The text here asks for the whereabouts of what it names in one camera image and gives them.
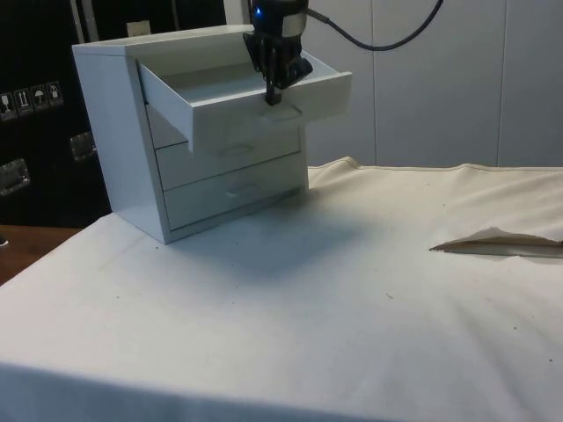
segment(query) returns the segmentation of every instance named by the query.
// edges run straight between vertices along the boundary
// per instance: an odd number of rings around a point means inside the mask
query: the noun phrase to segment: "white drawer cabinet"
[[[74,46],[112,210],[161,242],[307,189],[303,125],[347,107],[351,74],[308,55],[313,73],[268,105],[249,30]]]

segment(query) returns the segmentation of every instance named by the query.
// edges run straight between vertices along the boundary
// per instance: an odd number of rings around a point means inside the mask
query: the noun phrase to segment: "closed drawer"
[[[165,193],[171,230],[296,189],[306,178],[303,154],[285,156]]]
[[[313,73],[288,88],[276,106],[266,103],[266,83],[249,62],[171,76],[159,76],[140,63],[139,72],[146,103],[195,152],[343,113],[352,75],[303,55],[311,61]]]
[[[299,129],[278,130],[249,142],[232,142],[215,151],[191,153],[187,142],[157,150],[165,191],[299,152]]]

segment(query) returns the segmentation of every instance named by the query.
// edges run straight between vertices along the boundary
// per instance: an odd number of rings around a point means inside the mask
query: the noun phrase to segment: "drawer handle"
[[[231,147],[225,148],[219,151],[218,156],[242,156],[243,154],[248,154],[253,152],[255,148],[252,145],[245,143],[239,143],[239,145],[233,145]]]
[[[277,105],[272,107],[272,110],[264,113],[262,119],[269,123],[283,123],[284,121],[299,119],[301,116],[303,116],[303,112],[294,105]]]
[[[248,197],[256,194],[260,188],[258,185],[244,185],[235,187],[227,191],[227,198],[235,200],[237,198]]]

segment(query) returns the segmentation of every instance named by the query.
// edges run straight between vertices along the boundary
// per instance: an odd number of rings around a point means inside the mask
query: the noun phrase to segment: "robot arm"
[[[266,81],[266,102],[282,101],[282,91],[308,76],[313,67],[301,52],[309,0],[254,0],[252,33],[245,43],[252,64]]]

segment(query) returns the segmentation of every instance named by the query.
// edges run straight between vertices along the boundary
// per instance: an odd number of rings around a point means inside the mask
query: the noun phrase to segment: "white table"
[[[560,420],[563,171],[311,169],[304,200],[168,246],[115,215],[0,288],[0,420]]]

